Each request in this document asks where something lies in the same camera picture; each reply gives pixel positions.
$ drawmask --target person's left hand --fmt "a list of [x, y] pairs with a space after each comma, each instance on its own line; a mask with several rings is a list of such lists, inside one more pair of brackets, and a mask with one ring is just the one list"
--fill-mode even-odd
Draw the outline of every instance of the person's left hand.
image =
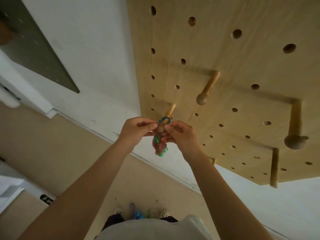
[[117, 141], [124, 143], [130, 150], [133, 150], [143, 136], [154, 136], [156, 132], [153, 130], [157, 127], [157, 122], [148, 118], [127, 119]]

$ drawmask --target green board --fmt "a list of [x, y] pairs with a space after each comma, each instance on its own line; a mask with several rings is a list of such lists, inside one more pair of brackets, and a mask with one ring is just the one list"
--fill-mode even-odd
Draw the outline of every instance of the green board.
[[9, 43], [0, 46], [1, 50], [12, 61], [79, 93], [22, 0], [0, 0], [0, 12], [0, 20], [16, 33]]

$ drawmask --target blue hair tie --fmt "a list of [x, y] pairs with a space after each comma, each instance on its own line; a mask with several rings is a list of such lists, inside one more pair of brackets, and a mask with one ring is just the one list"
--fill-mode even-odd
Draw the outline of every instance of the blue hair tie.
[[162, 120], [159, 120], [159, 123], [161, 123], [164, 119], [168, 119], [169, 120], [166, 124], [170, 123], [170, 118], [169, 117], [163, 117]]

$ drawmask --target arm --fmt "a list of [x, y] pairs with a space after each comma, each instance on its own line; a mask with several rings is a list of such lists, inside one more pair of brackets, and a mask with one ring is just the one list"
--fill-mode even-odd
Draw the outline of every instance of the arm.
[[118, 140], [46, 208], [20, 236], [25, 239], [84, 239], [125, 157], [156, 121], [137, 117], [123, 125]]
[[202, 152], [194, 129], [182, 121], [165, 129], [162, 140], [176, 143], [189, 163], [221, 240], [273, 240]]

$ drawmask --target shoe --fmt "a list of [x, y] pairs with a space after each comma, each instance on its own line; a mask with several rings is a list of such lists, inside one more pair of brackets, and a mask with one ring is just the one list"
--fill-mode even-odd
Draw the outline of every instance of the shoe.
[[165, 218], [165, 217], [168, 217], [168, 216], [171, 216], [171, 214], [169, 213], [169, 211], [168, 211], [168, 210], [163, 210], [163, 211], [160, 213], [159, 219]]
[[122, 208], [122, 206], [118, 206], [117, 208], [115, 208], [112, 214], [113, 215], [120, 214], [123, 217], [123, 208]]

